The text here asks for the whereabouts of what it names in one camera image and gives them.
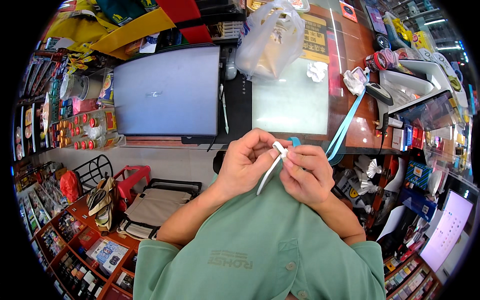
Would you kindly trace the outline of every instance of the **mouse pad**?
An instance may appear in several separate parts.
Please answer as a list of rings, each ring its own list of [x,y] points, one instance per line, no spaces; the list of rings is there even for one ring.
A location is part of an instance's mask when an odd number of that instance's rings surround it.
[[[222,102],[218,103],[218,135],[215,144],[229,144],[252,129],[252,82],[237,73],[233,80],[225,81],[228,133],[225,132]],[[212,137],[182,137],[182,144],[210,144]]]

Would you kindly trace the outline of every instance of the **computer mouse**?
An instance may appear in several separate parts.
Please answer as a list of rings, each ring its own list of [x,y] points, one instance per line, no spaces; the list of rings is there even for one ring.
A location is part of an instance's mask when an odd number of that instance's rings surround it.
[[[235,67],[236,52],[236,48],[228,49],[227,63],[225,64],[227,80],[232,80],[235,78],[235,76],[237,76],[237,67]]]

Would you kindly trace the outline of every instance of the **green shirt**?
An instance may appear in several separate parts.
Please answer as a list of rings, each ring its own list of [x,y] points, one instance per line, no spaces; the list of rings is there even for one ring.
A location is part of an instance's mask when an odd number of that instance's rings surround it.
[[[278,176],[226,202],[182,250],[139,244],[133,298],[385,299],[380,245],[345,244]]]

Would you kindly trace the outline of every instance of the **laptop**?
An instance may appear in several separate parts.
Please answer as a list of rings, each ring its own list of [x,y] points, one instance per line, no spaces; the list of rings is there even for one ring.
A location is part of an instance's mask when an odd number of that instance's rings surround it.
[[[114,69],[120,134],[216,136],[220,46],[181,48]]]

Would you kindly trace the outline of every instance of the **red plastic bag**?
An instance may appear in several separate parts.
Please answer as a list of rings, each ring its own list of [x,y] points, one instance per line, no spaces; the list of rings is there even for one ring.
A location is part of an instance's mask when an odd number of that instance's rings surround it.
[[[78,180],[75,173],[67,171],[60,178],[60,190],[67,197],[68,203],[73,203],[78,199]]]
[[[80,100],[74,97],[72,100],[73,114],[77,115],[83,112],[89,112],[98,109],[97,98]]]

